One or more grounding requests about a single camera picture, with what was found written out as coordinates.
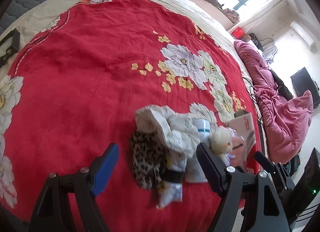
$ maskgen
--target crumpled white fabric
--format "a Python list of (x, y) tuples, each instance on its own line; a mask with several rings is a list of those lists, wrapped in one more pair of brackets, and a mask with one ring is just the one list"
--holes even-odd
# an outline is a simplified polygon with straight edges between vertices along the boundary
[(157, 132), (161, 143), (170, 150), (191, 158), (200, 143), (199, 132), (188, 114), (175, 113), (168, 106), (149, 105), (136, 111), (137, 131)]

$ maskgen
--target blue gripper pad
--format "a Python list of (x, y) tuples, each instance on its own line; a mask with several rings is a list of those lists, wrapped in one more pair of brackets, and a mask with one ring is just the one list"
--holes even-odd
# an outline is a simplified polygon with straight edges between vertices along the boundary
[(103, 155), (93, 160), (89, 167), (89, 189), (93, 197), (96, 198), (101, 192), (104, 192), (118, 158), (118, 145), (110, 143)]

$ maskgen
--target black band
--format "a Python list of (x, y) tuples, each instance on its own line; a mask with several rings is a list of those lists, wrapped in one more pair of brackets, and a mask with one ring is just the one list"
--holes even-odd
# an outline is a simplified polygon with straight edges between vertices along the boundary
[(171, 183), (181, 183), (183, 181), (184, 172), (165, 169), (162, 179)]

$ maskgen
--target black strap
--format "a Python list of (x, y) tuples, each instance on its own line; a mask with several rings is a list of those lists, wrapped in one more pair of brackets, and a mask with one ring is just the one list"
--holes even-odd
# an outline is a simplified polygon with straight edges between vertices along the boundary
[(162, 179), (171, 183), (181, 183), (183, 181), (184, 172), (165, 169)]
[(12, 43), (10, 47), (7, 48), (3, 56), (0, 56), (0, 68), (6, 64), (10, 57), (19, 51), (20, 32), (17, 29), (10, 31), (3, 39), (1, 39), (0, 46), (2, 46), (11, 37)]

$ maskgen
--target leopard print cloth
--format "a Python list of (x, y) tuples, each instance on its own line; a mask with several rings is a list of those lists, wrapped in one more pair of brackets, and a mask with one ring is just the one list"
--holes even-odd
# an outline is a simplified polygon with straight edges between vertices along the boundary
[(133, 175), (143, 189), (161, 188), (161, 176), (167, 164), (169, 150), (165, 148), (157, 133), (134, 132), (131, 140), (133, 150)]

